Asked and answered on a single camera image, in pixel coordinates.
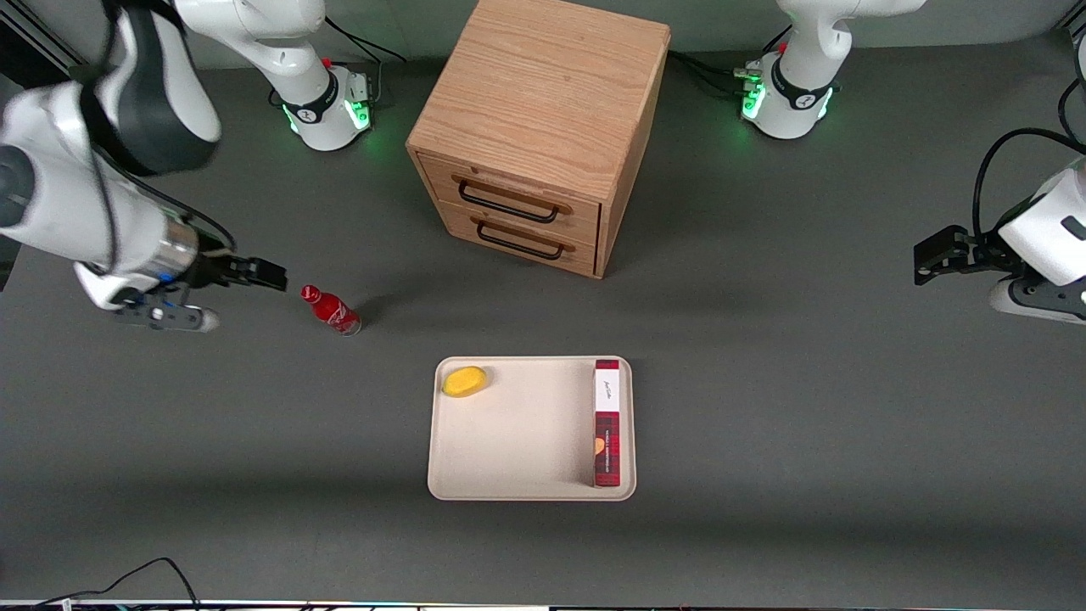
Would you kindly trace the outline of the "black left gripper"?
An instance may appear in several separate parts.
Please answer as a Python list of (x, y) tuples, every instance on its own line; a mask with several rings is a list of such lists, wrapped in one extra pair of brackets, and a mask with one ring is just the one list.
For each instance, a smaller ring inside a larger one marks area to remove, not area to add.
[(994, 231), (970, 236), (967, 228), (959, 225), (946, 226), (932, 236), (931, 243), (918, 243), (913, 247), (915, 287), (946, 273), (982, 272), (1019, 277), (1025, 273), (1025, 263)]

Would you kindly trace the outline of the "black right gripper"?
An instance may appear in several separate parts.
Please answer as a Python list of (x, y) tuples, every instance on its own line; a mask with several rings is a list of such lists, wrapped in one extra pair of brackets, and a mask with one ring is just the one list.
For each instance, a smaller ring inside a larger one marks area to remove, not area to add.
[(272, 260), (241, 258), (228, 249), (199, 250), (193, 263), (182, 273), (182, 285), (195, 290), (237, 283), (285, 293), (288, 288), (286, 273), (285, 267)]

